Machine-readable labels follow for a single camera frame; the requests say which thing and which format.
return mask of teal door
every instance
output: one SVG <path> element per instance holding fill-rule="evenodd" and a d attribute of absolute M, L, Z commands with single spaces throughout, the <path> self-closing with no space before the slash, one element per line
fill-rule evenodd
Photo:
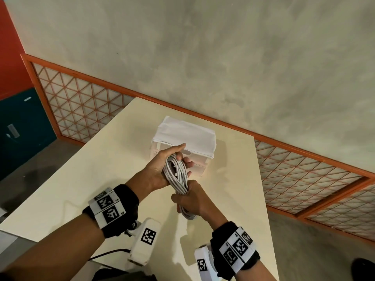
<path fill-rule="evenodd" d="M 0 180 L 55 139 L 34 88 L 0 101 Z"/>

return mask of coiled cable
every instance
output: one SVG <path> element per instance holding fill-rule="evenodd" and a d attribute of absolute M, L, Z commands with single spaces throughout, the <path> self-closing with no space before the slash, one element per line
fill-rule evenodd
<path fill-rule="evenodd" d="M 187 194 L 189 187 L 187 185 L 188 175 L 186 172 L 186 166 L 182 160 L 177 160 L 176 154 L 172 154 L 166 159 L 163 173 L 170 185 L 174 188 L 174 190 L 176 190 L 177 194 Z M 181 205 L 179 206 L 180 212 L 186 219 L 193 220 L 196 218 L 195 214 L 189 213 L 189 211 L 187 211 Z"/>

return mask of white table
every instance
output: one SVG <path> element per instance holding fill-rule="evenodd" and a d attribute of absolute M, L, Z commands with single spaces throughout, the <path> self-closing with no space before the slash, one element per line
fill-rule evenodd
<path fill-rule="evenodd" d="M 204 175 L 195 179 L 228 220 L 246 229 L 262 262 L 278 279 L 253 137 L 140 98 L 18 207 L 0 224 L 0 230 L 38 242 L 78 216 L 89 199 L 106 187 L 125 183 L 146 165 L 152 137 L 166 115 L 215 130 L 214 159 Z M 172 187 L 158 190 L 139 206 L 139 221 L 152 217 L 162 224 L 143 270 L 158 280 L 200 280 L 194 250 L 209 242 L 212 231 L 200 217 L 187 221 L 179 215 L 170 199 L 172 193 Z M 126 235 L 107 239 L 94 255 L 130 248 L 132 239 Z M 127 253 L 113 253 L 96 261 L 122 270 L 139 270 L 127 261 Z"/>

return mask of person's left arm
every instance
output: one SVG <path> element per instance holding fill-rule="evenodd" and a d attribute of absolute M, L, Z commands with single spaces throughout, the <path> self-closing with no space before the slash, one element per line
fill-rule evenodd
<path fill-rule="evenodd" d="M 184 147 L 185 144 L 182 144 L 160 151 L 126 183 L 139 203 L 152 191 L 168 185 L 162 174 L 165 160 L 173 153 L 177 153 L 177 159 L 181 160 L 183 157 L 180 151 Z M 187 168 L 194 165 L 188 158 L 183 161 Z M 81 214 L 38 242 L 11 263 L 2 274 L 14 281 L 69 281 L 104 240 L 103 231 L 96 221 L 87 214 Z"/>

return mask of person's left hand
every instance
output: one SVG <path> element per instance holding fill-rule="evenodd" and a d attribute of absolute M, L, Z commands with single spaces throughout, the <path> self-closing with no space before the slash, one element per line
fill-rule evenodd
<path fill-rule="evenodd" d="M 183 160 L 187 169 L 194 166 L 194 162 L 191 162 L 188 157 L 184 158 L 180 152 L 185 148 L 185 146 L 186 144 L 184 143 L 179 146 L 172 146 L 168 149 L 160 151 L 143 170 L 136 173 L 131 179 L 129 179 L 126 185 L 137 195 L 139 202 L 145 199 L 148 194 L 154 190 L 161 189 L 169 185 L 169 182 L 166 180 L 162 171 L 165 161 L 170 155 L 176 153 L 177 160 Z"/>

